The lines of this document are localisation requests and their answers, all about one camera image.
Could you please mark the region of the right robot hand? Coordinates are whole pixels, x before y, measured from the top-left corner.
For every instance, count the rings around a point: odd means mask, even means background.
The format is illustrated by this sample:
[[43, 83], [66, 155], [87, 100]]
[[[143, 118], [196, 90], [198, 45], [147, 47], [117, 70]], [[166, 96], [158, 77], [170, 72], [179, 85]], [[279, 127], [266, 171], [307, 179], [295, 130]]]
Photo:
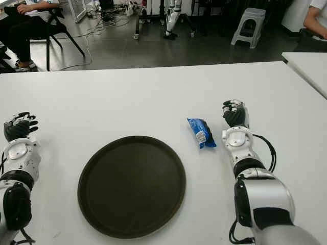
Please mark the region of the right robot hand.
[[228, 100], [223, 103], [223, 118], [230, 127], [250, 128], [249, 116], [245, 104], [240, 100]]

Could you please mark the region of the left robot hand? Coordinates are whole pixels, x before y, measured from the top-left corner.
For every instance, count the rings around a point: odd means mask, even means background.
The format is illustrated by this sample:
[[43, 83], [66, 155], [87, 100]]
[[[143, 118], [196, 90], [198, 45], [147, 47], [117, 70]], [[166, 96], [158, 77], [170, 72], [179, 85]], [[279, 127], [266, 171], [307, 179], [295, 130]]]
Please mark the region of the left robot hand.
[[14, 114], [12, 118], [4, 123], [4, 136], [8, 142], [19, 138], [27, 138], [32, 132], [38, 130], [38, 121], [30, 112]]

